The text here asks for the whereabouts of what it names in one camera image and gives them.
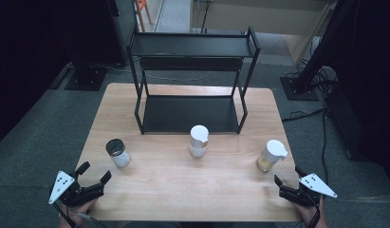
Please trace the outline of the black metal two-tier shelf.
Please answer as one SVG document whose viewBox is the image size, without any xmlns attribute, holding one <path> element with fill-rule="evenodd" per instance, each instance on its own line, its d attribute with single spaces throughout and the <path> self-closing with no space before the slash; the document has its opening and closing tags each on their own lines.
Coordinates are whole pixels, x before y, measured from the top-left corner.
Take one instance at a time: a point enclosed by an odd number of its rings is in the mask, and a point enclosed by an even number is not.
<svg viewBox="0 0 390 228">
<path fill-rule="evenodd" d="M 235 78 L 228 95 L 160 95 L 149 92 L 147 77 L 131 69 L 137 92 L 135 117 L 144 133 L 183 133 L 197 124 L 217 133 L 240 133 L 248 116 L 246 92 L 261 47 L 253 28 L 245 34 L 133 32 L 130 59 L 140 70 L 224 71 L 239 75 L 246 58 L 252 66 L 244 83 Z"/>
</svg>

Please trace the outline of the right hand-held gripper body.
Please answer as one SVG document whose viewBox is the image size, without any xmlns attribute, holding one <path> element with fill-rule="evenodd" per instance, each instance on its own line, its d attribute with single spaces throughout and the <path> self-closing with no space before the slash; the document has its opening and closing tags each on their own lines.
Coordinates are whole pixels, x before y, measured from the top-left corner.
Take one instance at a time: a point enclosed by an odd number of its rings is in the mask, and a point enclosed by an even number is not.
<svg viewBox="0 0 390 228">
<path fill-rule="evenodd" d="M 315 173 L 299 179 L 299 187 L 291 188 L 283 184 L 279 196 L 304 207 L 312 207 L 320 202 L 322 195 L 336 199 L 338 195 Z"/>
</svg>

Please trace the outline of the beige cabinet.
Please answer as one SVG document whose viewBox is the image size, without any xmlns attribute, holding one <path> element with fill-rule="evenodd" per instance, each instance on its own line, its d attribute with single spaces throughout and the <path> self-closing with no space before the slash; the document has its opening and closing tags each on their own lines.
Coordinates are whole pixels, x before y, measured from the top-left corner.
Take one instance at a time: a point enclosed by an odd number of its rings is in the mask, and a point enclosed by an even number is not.
<svg viewBox="0 0 390 228">
<path fill-rule="evenodd" d="M 294 64 L 325 29 L 337 0 L 190 0 L 190 27 L 282 34 Z"/>
</svg>

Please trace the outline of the white-capped bottle with white powder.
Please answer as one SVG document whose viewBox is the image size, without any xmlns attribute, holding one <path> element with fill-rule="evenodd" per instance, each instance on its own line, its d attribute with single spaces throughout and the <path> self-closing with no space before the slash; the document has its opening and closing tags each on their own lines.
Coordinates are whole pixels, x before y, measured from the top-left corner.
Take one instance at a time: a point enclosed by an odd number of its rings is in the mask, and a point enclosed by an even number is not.
<svg viewBox="0 0 390 228">
<path fill-rule="evenodd" d="M 189 151 L 195 158 L 205 155 L 209 141 L 209 130 L 204 125 L 195 125 L 190 131 Z"/>
</svg>

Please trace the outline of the person's right hand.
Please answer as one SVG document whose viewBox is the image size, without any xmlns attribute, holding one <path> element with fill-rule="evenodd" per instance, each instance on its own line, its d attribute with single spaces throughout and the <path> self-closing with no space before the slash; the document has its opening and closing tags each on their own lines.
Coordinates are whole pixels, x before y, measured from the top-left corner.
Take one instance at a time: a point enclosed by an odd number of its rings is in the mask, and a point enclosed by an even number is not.
<svg viewBox="0 0 390 228">
<path fill-rule="evenodd" d="M 299 204 L 296 204 L 296 203 L 292 203 L 292 205 L 296 208 L 298 214 L 301 216 L 304 225 L 308 226 L 312 222 L 312 219 L 315 216 L 317 209 L 315 207 L 303 207 L 303 206 L 300 206 Z M 328 228 L 327 222 L 325 219 L 325 209 L 324 209 L 324 199 L 323 198 L 320 198 L 319 210 L 320 210 L 320 219 L 317 222 L 315 228 Z"/>
</svg>

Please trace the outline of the glass jar with black lid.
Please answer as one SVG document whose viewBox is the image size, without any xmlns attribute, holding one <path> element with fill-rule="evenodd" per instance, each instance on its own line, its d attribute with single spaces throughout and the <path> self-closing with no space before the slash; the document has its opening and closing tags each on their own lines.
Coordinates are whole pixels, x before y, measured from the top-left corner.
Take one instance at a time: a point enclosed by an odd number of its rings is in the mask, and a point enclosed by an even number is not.
<svg viewBox="0 0 390 228">
<path fill-rule="evenodd" d="M 131 157 L 126 150 L 125 144 L 120 139 L 110 140 L 105 146 L 106 152 L 118 168 L 127 166 Z"/>
</svg>

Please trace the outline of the black equipment box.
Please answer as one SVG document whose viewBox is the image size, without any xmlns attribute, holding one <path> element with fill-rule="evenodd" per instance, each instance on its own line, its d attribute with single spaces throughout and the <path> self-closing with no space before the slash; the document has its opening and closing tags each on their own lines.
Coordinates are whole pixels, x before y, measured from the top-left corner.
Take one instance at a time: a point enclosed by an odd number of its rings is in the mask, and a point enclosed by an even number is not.
<svg viewBox="0 0 390 228">
<path fill-rule="evenodd" d="M 378 164 L 390 180 L 390 110 L 362 125 L 339 86 L 333 88 L 325 103 L 346 144 L 346 156 L 352 161 Z"/>
</svg>

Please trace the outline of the person's left hand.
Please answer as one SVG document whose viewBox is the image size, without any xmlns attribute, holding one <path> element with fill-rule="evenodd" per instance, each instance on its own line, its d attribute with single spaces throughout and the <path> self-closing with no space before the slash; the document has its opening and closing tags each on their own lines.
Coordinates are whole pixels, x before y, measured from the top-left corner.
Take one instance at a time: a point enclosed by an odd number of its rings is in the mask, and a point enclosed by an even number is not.
<svg viewBox="0 0 390 228">
<path fill-rule="evenodd" d="M 68 208 L 66 205 L 63 204 L 62 211 L 65 214 L 69 215 L 69 218 L 78 226 L 78 228 L 83 228 L 85 224 L 85 219 L 81 218 L 79 216 L 79 213 L 87 214 L 89 211 L 91 211 L 94 208 L 96 202 L 97 199 L 93 199 L 83 205 L 71 207 L 71 208 Z M 72 228 L 64 218 L 60 218 L 59 227 Z"/>
</svg>

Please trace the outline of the white-capped bottle with yellow contents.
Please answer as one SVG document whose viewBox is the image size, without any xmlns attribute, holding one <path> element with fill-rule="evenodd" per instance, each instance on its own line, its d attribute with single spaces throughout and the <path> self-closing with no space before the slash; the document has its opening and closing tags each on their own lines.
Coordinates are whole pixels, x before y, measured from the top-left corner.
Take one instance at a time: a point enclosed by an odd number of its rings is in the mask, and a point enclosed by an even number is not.
<svg viewBox="0 0 390 228">
<path fill-rule="evenodd" d="M 288 152 L 282 142 L 269 140 L 256 161 L 257 167 L 264 172 L 268 172 L 278 161 L 283 160 L 287 155 Z"/>
</svg>

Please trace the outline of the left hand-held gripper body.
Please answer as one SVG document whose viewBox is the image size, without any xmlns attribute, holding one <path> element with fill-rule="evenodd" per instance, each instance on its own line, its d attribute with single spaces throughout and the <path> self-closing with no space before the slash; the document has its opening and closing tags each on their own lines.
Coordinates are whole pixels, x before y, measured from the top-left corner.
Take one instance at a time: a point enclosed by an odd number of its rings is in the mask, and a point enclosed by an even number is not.
<svg viewBox="0 0 390 228">
<path fill-rule="evenodd" d="M 48 203 L 54 204 L 60 200 L 64 205 L 74 207 L 101 197 L 104 189 L 104 178 L 101 178 L 96 184 L 83 187 L 78 182 L 78 177 L 83 173 L 84 171 L 74 171 L 67 174 L 64 171 L 59 171 L 49 194 Z"/>
</svg>

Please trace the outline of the black stand with square base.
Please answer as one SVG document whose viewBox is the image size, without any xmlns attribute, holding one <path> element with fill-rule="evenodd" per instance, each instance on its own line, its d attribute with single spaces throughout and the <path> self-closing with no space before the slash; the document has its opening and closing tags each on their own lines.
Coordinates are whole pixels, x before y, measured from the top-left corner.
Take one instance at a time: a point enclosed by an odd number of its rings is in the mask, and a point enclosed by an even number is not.
<svg viewBox="0 0 390 228">
<path fill-rule="evenodd" d="M 66 84 L 65 89 L 99 91 L 107 69 L 105 67 L 90 67 L 73 47 L 67 50 L 67 54 L 74 66 L 74 73 Z"/>
</svg>

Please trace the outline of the black slanted stand with base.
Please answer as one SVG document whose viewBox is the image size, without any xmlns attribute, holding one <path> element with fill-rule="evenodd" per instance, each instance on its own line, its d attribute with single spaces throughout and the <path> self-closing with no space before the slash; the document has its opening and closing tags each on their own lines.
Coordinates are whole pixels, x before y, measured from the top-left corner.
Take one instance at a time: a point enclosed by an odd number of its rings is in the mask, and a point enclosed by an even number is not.
<svg viewBox="0 0 390 228">
<path fill-rule="evenodd" d="M 328 58 L 334 51 L 334 37 L 356 2 L 357 0 L 339 0 L 334 14 L 326 27 L 322 42 L 315 49 L 304 70 L 298 77 L 280 78 L 288 100 L 319 100 L 314 92 L 315 85 L 312 83 L 312 80 L 318 74 L 319 70 L 328 63 Z"/>
</svg>

